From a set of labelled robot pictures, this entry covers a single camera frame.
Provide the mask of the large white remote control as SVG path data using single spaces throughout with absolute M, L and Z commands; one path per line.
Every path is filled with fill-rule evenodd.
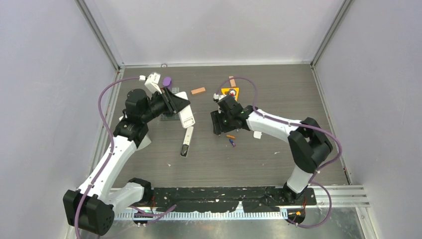
M 184 100 L 188 100 L 188 95 L 186 92 L 176 93 L 177 97 L 180 97 Z M 183 128 L 187 129 L 195 124 L 195 118 L 191 109 L 190 103 L 188 106 L 184 107 L 179 113 L 179 119 Z

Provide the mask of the white battery cover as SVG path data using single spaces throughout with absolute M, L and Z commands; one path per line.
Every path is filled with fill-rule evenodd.
M 262 132 L 260 132 L 260 131 L 254 131 L 254 132 L 253 132 L 253 137 L 254 137 L 255 139 L 261 139 L 261 137 L 262 137 Z

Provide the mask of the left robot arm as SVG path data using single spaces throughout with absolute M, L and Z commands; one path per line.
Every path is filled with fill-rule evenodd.
M 161 88 L 148 96 L 143 89 L 127 93 L 123 116 L 111 134 L 110 144 L 98 165 L 76 190 L 63 196 L 67 222 L 79 230 L 98 236 L 111 228 L 115 215 L 138 203 L 152 202 L 153 190 L 149 181 L 132 178 L 112 193 L 110 190 L 128 159 L 151 143 L 148 123 L 161 115 L 178 114 L 183 128 L 194 125 L 195 119 L 186 92 L 172 93 Z

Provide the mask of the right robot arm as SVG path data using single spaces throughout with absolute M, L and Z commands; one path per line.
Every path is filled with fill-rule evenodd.
M 268 134 L 289 144 L 295 167 L 283 186 L 283 194 L 290 204 L 301 201 L 317 168 L 333 150 L 316 120 L 300 121 L 267 114 L 253 106 L 243 107 L 230 95 L 214 94 L 213 100 L 218 105 L 218 109 L 211 112 L 214 134 L 244 129 Z

